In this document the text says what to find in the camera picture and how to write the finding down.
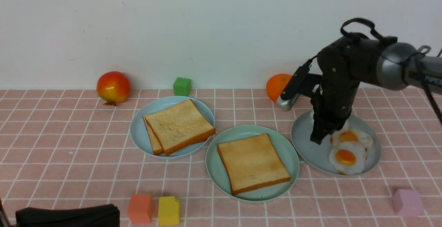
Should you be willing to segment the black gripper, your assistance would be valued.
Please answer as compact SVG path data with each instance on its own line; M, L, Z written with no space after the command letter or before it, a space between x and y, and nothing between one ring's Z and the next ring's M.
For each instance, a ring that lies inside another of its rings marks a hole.
M333 85L322 83L311 98L314 111L314 126L310 140L320 145L327 135L340 130L352 113L353 83Z

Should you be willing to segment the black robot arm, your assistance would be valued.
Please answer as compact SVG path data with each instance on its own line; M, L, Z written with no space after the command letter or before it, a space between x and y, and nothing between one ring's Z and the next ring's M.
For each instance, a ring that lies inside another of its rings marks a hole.
M314 128L310 140L321 144L325 136L343 127L361 82L392 91L421 88L441 120L441 110L433 97L433 93L441 94L441 57L426 56L425 49L429 47L417 49L404 42L366 38L354 42L341 37L319 51L316 60L322 78L311 100Z

